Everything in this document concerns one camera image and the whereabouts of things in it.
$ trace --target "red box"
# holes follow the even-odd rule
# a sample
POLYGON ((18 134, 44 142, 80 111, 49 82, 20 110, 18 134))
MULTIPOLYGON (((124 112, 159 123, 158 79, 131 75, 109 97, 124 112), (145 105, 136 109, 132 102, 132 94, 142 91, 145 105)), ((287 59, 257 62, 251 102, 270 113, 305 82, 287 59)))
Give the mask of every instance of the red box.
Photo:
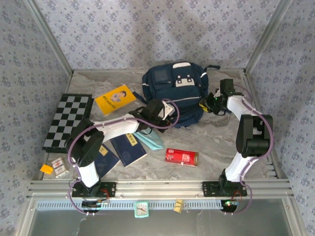
POLYGON ((198 166, 198 152, 168 148, 165 161, 181 165, 198 166))

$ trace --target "floral wallpaper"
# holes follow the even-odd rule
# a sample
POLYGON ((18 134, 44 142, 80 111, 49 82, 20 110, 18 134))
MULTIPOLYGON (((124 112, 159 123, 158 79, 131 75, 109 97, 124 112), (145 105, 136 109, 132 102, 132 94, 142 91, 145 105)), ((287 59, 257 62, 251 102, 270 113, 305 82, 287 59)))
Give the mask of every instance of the floral wallpaper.
POLYGON ((0 8, 0 235, 9 236, 68 76, 23 1, 0 8))
POLYGON ((315 2, 296 0, 252 72, 275 148, 309 235, 315 235, 315 2))
POLYGON ((72 69, 244 68, 278 0, 36 0, 72 69))

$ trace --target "small clock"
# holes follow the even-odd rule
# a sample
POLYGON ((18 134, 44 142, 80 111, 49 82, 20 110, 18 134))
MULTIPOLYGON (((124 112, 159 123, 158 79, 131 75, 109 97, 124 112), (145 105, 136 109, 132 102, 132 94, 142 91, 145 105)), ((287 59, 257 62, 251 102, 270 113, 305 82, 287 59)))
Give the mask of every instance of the small clock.
POLYGON ((144 218, 149 216, 149 203, 138 202, 134 204, 134 217, 144 218))

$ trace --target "chessboard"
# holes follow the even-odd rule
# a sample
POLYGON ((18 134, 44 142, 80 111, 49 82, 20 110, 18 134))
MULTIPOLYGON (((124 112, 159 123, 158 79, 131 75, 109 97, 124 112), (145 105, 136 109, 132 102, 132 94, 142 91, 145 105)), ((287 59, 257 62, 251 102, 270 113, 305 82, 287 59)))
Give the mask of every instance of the chessboard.
POLYGON ((64 93, 48 131, 43 150, 66 153, 64 143, 83 118, 89 118, 93 99, 90 94, 64 93))

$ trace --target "marble floor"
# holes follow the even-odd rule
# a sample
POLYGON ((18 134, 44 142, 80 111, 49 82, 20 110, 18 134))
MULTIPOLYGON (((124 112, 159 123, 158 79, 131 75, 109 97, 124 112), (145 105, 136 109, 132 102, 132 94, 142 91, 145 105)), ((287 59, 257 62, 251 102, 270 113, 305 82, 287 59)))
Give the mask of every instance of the marble floor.
MULTIPOLYGON (((145 72, 146 70, 75 71, 68 92, 92 94, 93 98, 96 98, 126 84, 131 90, 141 94, 141 78, 145 72)), ((214 92, 219 87, 220 80, 226 78, 232 78, 234 84, 244 86, 238 70, 208 70, 208 76, 209 92, 214 92)), ((90 119, 102 121, 117 118, 140 106, 143 104, 136 100, 105 117, 94 102, 90 119)), ((222 170, 228 167, 236 153, 235 138, 238 123, 237 118, 231 114, 220 117, 204 113, 198 124, 187 128, 172 128, 164 134, 157 132, 163 140, 165 148, 199 152, 198 167, 166 163, 164 160, 165 149, 152 151, 143 144, 148 153, 146 157, 126 168, 119 163, 103 179, 218 179, 222 170)), ((114 151, 110 142, 106 142, 105 145, 114 151)), ((47 163, 49 164, 50 161, 60 156, 65 161, 67 160, 66 154, 50 153, 47 163)), ((268 177, 265 162, 265 160, 256 162, 247 173, 246 178, 268 177)), ((74 169, 68 163, 67 167, 69 173, 62 178, 76 178, 74 169)), ((52 178, 55 178, 53 174, 45 174, 43 179, 52 178)))

